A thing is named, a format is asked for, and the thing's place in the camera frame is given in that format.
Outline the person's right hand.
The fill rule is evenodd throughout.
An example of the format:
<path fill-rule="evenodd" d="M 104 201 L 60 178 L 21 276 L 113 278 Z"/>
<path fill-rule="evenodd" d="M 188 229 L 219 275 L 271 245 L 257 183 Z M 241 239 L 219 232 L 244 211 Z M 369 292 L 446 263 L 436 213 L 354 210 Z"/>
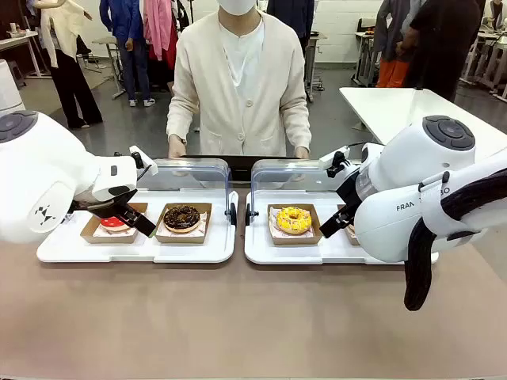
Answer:
<path fill-rule="evenodd" d="M 172 134 L 168 138 L 168 158 L 182 158 L 186 155 L 186 143 L 178 135 Z"/>

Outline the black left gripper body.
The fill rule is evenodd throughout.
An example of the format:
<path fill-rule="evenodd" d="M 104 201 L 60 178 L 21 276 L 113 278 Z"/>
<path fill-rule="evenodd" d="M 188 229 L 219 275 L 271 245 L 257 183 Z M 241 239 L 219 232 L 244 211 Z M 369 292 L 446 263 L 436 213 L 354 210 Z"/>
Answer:
<path fill-rule="evenodd" d="M 121 222 L 136 222 L 139 218 L 139 212 L 128 204 L 128 201 L 136 193 L 137 190 L 134 189 L 124 194 L 114 196 L 110 200 L 95 203 L 73 200 L 69 207 L 69 213 L 88 211 L 100 219 L 115 217 Z"/>

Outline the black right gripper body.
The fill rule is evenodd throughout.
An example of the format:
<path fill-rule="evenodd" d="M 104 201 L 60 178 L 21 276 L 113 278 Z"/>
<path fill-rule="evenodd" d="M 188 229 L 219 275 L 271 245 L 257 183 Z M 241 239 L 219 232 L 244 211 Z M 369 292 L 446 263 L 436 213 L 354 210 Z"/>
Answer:
<path fill-rule="evenodd" d="M 357 169 L 336 190 L 337 195 L 345 203 L 345 206 L 339 210 L 343 217 L 354 217 L 357 208 L 362 203 L 356 190 L 356 179 L 358 176 L 359 170 Z"/>

